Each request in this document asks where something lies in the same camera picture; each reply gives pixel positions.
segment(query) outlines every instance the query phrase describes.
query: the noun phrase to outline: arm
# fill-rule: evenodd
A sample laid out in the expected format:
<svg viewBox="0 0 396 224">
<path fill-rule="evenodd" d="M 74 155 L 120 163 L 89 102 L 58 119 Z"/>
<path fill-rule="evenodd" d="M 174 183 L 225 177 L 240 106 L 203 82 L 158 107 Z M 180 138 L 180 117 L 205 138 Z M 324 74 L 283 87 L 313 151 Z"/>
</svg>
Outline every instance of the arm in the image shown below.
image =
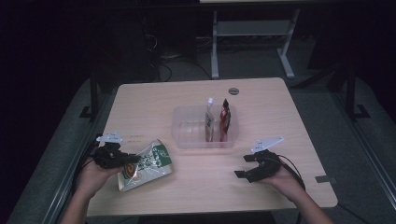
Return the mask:
<svg viewBox="0 0 396 224">
<path fill-rule="evenodd" d="M 91 160 L 88 159 L 85 162 L 85 164 L 88 164 L 81 171 L 78 188 L 64 213 L 61 224 L 85 223 L 91 198 L 106 183 L 109 177 L 122 170 L 121 167 L 105 170 Z"/>
<path fill-rule="evenodd" d="M 261 182 L 273 186 L 293 202 L 307 223 L 333 223 L 283 166 L 274 176 Z"/>
</svg>

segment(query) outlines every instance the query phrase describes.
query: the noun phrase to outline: desk leg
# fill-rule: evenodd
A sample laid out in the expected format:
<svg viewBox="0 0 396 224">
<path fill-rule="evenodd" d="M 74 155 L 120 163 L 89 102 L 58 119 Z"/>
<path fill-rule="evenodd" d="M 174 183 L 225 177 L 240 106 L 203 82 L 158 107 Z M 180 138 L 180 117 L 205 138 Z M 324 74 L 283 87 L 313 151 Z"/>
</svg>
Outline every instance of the desk leg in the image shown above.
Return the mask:
<svg viewBox="0 0 396 224">
<path fill-rule="evenodd" d="M 218 12 L 213 13 L 213 37 L 212 37 L 212 78 L 219 78 L 219 66 L 218 66 Z"/>
<path fill-rule="evenodd" d="M 291 70 L 289 60 L 286 57 L 286 53 L 288 52 L 289 44 L 291 41 L 291 37 L 293 36 L 294 28 L 296 26 L 298 14 L 300 13 L 300 9 L 297 8 L 293 12 L 293 16 L 291 18 L 288 31 L 286 32 L 286 40 L 282 49 L 277 49 L 277 54 L 279 55 L 280 61 L 282 62 L 283 69 L 285 69 L 286 76 L 288 78 L 294 78 L 294 73 Z"/>
</svg>

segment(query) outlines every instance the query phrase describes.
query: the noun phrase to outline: snack bag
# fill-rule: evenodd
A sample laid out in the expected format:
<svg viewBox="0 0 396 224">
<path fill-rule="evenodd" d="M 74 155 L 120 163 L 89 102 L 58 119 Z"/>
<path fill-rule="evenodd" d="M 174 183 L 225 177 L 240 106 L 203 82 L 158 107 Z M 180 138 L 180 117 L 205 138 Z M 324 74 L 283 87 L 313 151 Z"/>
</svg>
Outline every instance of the snack bag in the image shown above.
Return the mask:
<svg viewBox="0 0 396 224">
<path fill-rule="evenodd" d="M 134 189 L 151 180 L 172 173 L 172 161 L 166 147 L 160 140 L 155 140 L 141 152 L 137 153 L 140 161 L 128 163 L 119 172 L 120 191 Z"/>
</svg>

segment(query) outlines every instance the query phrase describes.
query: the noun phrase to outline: plastic bin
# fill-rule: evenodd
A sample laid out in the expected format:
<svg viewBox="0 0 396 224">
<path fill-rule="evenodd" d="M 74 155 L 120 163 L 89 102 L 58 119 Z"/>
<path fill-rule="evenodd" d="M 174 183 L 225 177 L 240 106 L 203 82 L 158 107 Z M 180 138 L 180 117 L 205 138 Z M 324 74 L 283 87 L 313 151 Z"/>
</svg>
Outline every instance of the plastic bin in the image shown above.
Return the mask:
<svg viewBox="0 0 396 224">
<path fill-rule="evenodd" d="M 238 116 L 236 108 L 230 105 L 231 121 L 227 142 L 220 142 L 219 117 L 222 105 L 212 105 L 210 111 L 215 117 L 213 142 L 205 140 L 205 112 L 206 105 L 183 105 L 174 109 L 172 136 L 180 148 L 222 148 L 233 147 L 239 134 Z"/>
</svg>

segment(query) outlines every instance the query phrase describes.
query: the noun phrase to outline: table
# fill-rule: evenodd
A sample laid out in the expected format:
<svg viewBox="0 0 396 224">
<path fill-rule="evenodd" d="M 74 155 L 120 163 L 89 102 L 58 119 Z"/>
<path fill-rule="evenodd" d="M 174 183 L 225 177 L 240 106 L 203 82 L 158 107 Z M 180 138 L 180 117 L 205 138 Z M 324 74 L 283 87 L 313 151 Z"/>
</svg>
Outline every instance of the table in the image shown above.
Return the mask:
<svg viewBox="0 0 396 224">
<path fill-rule="evenodd" d="M 231 95 L 230 88 L 239 94 Z M 232 148 L 177 148 L 172 137 L 173 110 L 179 105 L 215 104 L 227 98 L 236 107 L 239 135 Z M 92 198 L 88 216 L 191 214 L 263 211 L 294 208 L 272 187 L 248 183 L 235 170 L 249 170 L 245 162 L 257 139 L 283 136 L 270 150 L 291 159 L 306 190 L 320 207 L 333 207 L 337 199 L 304 124 L 281 78 L 253 78 L 122 85 L 110 112 L 105 133 L 119 131 L 121 150 L 138 152 L 160 139 L 172 158 L 174 172 L 126 192 L 118 190 L 114 175 Z"/>
</svg>

